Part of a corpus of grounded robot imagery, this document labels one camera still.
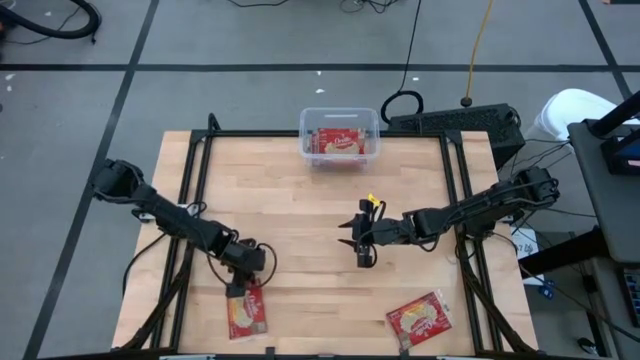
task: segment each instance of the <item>food wrapper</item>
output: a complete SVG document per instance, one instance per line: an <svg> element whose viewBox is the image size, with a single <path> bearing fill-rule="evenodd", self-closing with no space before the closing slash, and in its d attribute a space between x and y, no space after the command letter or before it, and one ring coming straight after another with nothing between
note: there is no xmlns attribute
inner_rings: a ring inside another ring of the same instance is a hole
<svg viewBox="0 0 640 360"><path fill-rule="evenodd" d="M311 135L314 154L364 154L364 129L320 128Z"/></svg>
<svg viewBox="0 0 640 360"><path fill-rule="evenodd" d="M237 340L267 333L262 288L256 283L244 297L227 299L229 339Z"/></svg>
<svg viewBox="0 0 640 360"><path fill-rule="evenodd" d="M451 312L438 291L387 313L400 351L405 351L453 327Z"/></svg>

